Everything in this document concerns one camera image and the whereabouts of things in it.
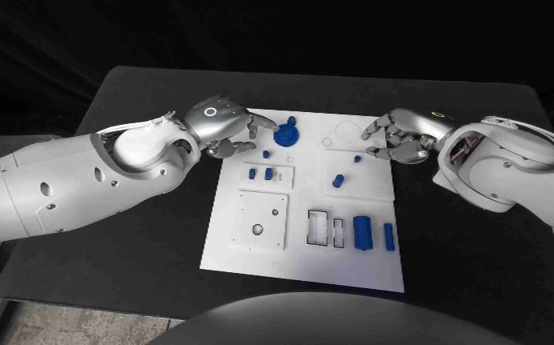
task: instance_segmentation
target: black table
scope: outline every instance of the black table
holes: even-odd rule
[[[255,108],[379,116],[402,106],[440,111],[460,124],[498,115],[550,128],[525,86],[118,67],[78,134],[167,110],[185,115],[218,93]],[[185,319],[255,295],[342,291],[405,299],[525,343],[552,341],[551,228],[522,207],[486,212],[439,187],[434,159],[392,163],[405,296],[200,270],[219,169],[221,161],[203,157],[169,194],[82,229],[20,240],[0,296]]]

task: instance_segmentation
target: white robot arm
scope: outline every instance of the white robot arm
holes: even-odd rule
[[[519,129],[528,128],[541,137]],[[394,148],[366,153],[401,163],[423,162],[439,151],[434,182],[482,209],[503,212],[519,203],[554,226],[554,134],[505,118],[456,128],[436,112],[392,110],[365,129],[362,139],[385,127]]]
[[[95,134],[40,142],[0,158],[0,242],[69,231],[172,191],[200,151],[226,158],[254,149],[228,140],[275,123],[228,98],[208,98],[183,120],[175,112]]]

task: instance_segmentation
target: silver robot hand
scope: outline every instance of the silver robot hand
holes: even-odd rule
[[[258,126],[271,131],[280,129],[271,119],[251,113],[237,102],[219,96],[205,99],[192,107],[182,123],[200,149],[205,148],[208,155],[213,158],[226,158],[235,153],[257,148],[252,142],[229,141],[229,138],[245,128],[248,128],[251,139],[257,137]]]
[[[440,151],[456,126],[452,119],[440,113],[421,114],[408,109],[394,109],[361,134],[366,141],[382,128],[392,148],[368,147],[366,153],[376,158],[414,164],[430,157],[430,150]]]

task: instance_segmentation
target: small blue piece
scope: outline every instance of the small blue piece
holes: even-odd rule
[[[372,249],[372,221],[366,215],[355,216],[355,248]]]
[[[333,185],[335,187],[340,187],[342,184],[343,184],[343,175],[338,175],[338,176],[335,177],[335,181],[332,182],[332,185]]]
[[[297,119],[288,117],[288,122],[280,125],[280,129],[274,132],[274,141],[277,145],[284,147],[293,146],[297,143]]]
[[[395,235],[392,234],[392,224],[384,224],[384,243],[388,251],[395,251]]]

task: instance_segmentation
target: black curtain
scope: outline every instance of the black curtain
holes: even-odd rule
[[[551,1],[1,0],[0,132],[74,132],[117,65],[514,82],[552,112]]]

